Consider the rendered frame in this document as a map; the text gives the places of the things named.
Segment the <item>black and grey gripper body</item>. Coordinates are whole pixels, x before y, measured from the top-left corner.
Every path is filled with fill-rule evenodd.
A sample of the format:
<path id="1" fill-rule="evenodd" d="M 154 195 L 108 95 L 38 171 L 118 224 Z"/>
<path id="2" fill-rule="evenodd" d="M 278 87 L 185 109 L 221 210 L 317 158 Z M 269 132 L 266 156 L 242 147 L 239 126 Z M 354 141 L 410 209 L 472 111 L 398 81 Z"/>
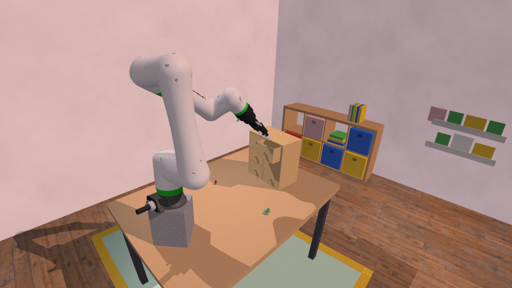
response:
<path id="1" fill-rule="evenodd" d="M 245 124 L 253 123 L 255 126 L 257 126 L 257 123 L 255 123 L 255 122 L 258 122 L 258 121 L 256 120 L 255 113 L 253 113 L 252 116 L 248 120 L 246 120 L 244 122 L 245 122 Z"/>

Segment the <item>brown wooden drawer front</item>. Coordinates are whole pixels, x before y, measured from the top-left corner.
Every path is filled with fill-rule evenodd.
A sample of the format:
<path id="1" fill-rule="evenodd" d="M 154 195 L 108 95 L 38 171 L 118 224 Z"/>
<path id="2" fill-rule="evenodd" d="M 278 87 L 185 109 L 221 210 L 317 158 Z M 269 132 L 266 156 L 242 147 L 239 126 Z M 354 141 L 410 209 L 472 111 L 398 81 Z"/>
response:
<path id="1" fill-rule="evenodd" d="M 263 180 L 264 182 L 267 182 L 276 189 L 278 189 L 279 176 L 267 170 L 266 168 L 264 168 Z"/>
<path id="2" fill-rule="evenodd" d="M 282 146 L 267 139 L 261 140 L 257 142 L 257 155 L 272 164 L 280 162 Z"/>
<path id="3" fill-rule="evenodd" d="M 263 179 L 263 167 L 249 159 L 249 171 Z"/>
<path id="4" fill-rule="evenodd" d="M 257 142 L 264 140 L 265 138 L 258 136 L 257 134 L 250 133 L 250 145 L 257 149 Z"/>
<path id="5" fill-rule="evenodd" d="M 280 162 L 272 164 L 264 159 L 264 167 L 276 173 L 277 175 L 280 175 Z"/>
<path id="6" fill-rule="evenodd" d="M 263 166 L 264 159 L 257 155 L 257 149 L 250 146 L 250 159 Z"/>

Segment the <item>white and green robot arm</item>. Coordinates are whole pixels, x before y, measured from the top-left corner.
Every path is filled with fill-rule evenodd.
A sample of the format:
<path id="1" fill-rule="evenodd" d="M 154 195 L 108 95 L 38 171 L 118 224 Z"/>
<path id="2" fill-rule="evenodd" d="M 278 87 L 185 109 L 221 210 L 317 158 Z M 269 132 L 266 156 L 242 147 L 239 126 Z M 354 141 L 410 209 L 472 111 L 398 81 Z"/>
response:
<path id="1" fill-rule="evenodd" d="M 136 210 L 137 215 L 148 210 L 161 214 L 186 204 L 183 187 L 199 190 L 210 179 L 195 113 L 212 122 L 231 111 L 237 122 L 244 122 L 254 110 L 238 89 L 227 88 L 211 100 L 194 90 L 190 61 L 178 53 L 138 57 L 129 73 L 137 86 L 163 98 L 168 114 L 174 150 L 152 156 L 157 192 L 148 195 L 146 206 Z"/>

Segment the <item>small wooden chest of drawers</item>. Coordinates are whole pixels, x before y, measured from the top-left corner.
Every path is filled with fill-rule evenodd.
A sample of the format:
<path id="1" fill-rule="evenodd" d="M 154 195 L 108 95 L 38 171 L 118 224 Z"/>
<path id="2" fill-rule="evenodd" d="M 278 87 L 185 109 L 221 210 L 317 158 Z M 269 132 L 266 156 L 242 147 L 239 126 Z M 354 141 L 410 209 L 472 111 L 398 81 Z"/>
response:
<path id="1" fill-rule="evenodd" d="M 296 182 L 302 139 L 277 130 L 271 126 L 265 126 L 270 134 L 271 142 L 282 146 L 280 160 L 280 175 L 278 191 Z"/>

